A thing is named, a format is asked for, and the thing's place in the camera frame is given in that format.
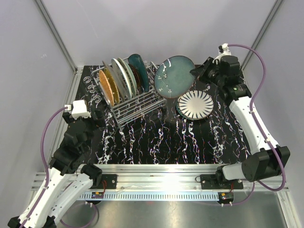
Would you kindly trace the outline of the dark bottom plate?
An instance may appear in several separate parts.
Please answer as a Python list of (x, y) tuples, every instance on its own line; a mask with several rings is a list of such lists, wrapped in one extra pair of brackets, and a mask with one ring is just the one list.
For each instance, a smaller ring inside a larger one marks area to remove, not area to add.
[(195, 78), (190, 73), (194, 68), (193, 61), (185, 56), (166, 59), (155, 73), (155, 90), (160, 96), (168, 99), (183, 95), (194, 83)]

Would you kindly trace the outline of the yellow green woven plate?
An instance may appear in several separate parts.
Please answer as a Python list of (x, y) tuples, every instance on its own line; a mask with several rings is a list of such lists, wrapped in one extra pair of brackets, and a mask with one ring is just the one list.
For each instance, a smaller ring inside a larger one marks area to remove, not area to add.
[(114, 96), (114, 101), (116, 102), (116, 104), (119, 104), (120, 103), (120, 96), (119, 96), (119, 90), (118, 90), (118, 87), (111, 75), (111, 72), (107, 69), (107, 68), (104, 68), (104, 73), (107, 77), (107, 80), (110, 84), (110, 87), (111, 87), (111, 90), (112, 90), (112, 93), (113, 93), (113, 96)]

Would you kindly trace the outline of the white blue striped plate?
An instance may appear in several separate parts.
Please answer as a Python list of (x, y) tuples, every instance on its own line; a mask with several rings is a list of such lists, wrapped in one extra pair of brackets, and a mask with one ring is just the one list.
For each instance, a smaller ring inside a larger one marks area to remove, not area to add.
[(213, 111), (212, 97), (204, 91), (188, 91), (178, 98), (176, 108), (181, 116), (190, 120), (208, 117)]

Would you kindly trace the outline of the grey reindeer plate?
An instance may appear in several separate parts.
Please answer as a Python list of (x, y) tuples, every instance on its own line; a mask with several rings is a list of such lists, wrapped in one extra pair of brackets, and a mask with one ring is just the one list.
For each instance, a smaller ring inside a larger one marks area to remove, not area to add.
[(125, 101), (125, 93), (124, 93), (123, 84), (122, 84), (121, 80), (119, 79), (118, 75), (116, 74), (114, 69), (111, 66), (109, 66), (108, 64), (106, 64), (104, 61), (103, 61), (103, 65), (104, 65), (104, 68), (107, 68), (111, 72), (111, 75), (119, 90), (120, 100)]

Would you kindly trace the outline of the orange woven plate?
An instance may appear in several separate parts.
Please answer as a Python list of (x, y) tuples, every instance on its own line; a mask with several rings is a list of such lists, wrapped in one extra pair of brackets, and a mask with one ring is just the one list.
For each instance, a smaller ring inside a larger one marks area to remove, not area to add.
[(106, 101), (108, 101), (109, 105), (111, 107), (113, 107), (113, 105), (114, 105), (113, 92), (112, 92), (110, 83), (109, 83), (105, 73), (103, 72), (103, 70), (99, 70), (99, 81), (100, 81), (100, 84), (102, 86), (102, 90), (104, 92)]

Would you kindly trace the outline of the white bottom plate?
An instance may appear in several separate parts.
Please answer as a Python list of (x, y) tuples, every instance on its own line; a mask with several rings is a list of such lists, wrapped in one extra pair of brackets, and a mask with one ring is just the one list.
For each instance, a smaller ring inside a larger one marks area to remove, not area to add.
[(112, 58), (111, 63), (112, 63), (112, 67), (113, 67), (114, 71), (116, 72), (116, 74), (118, 75), (119, 79), (121, 80), (121, 82), (123, 84), (125, 96), (128, 99), (131, 99), (133, 94), (132, 94), (132, 90), (131, 90), (131, 84), (130, 84), (126, 71), (124, 70), (123, 66), (116, 58)]

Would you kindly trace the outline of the red floral plate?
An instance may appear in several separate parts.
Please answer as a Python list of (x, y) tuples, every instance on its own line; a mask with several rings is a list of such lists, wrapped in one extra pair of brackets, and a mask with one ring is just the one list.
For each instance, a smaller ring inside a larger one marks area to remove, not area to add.
[(134, 78), (135, 78), (135, 81), (136, 81), (136, 84), (137, 84), (137, 89), (140, 90), (141, 88), (141, 81), (140, 81), (140, 76), (139, 76), (139, 73), (138, 71), (136, 70), (136, 68), (132, 65), (132, 64), (128, 64), (133, 75), (134, 75)]

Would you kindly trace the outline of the teal square plate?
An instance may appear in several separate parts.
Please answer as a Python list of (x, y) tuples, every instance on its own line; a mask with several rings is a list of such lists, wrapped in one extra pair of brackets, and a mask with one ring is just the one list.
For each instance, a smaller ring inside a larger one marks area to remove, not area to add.
[(144, 92), (149, 91), (149, 79), (147, 70), (144, 64), (142, 57), (139, 54), (132, 54), (128, 57), (129, 64), (133, 65), (135, 69), (138, 71), (139, 76), (141, 78), (141, 83)]

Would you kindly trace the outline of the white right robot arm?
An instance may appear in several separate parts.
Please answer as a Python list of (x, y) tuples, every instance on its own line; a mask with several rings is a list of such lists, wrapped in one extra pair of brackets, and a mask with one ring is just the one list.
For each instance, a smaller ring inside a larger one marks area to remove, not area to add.
[(286, 146), (280, 146), (261, 120), (248, 86), (243, 81), (243, 73), (238, 58), (223, 56), (221, 59), (209, 57), (202, 65), (190, 73), (203, 83), (213, 83), (226, 106), (239, 122), (249, 144), (251, 155), (243, 162), (219, 166), (208, 180), (201, 176), (201, 182), (215, 184), (220, 189), (229, 189), (238, 181), (260, 182), (282, 176), (290, 157)]

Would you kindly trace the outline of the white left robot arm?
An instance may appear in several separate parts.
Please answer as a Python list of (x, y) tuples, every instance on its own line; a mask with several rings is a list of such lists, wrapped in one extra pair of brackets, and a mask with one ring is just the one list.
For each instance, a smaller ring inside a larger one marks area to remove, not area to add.
[(61, 111), (68, 124), (63, 141), (50, 163), (42, 158), (46, 177), (24, 212), (9, 220), (10, 228), (55, 228), (81, 193), (102, 184), (102, 170), (87, 164), (70, 186), (64, 188), (82, 164), (98, 123), (80, 101), (66, 105)]

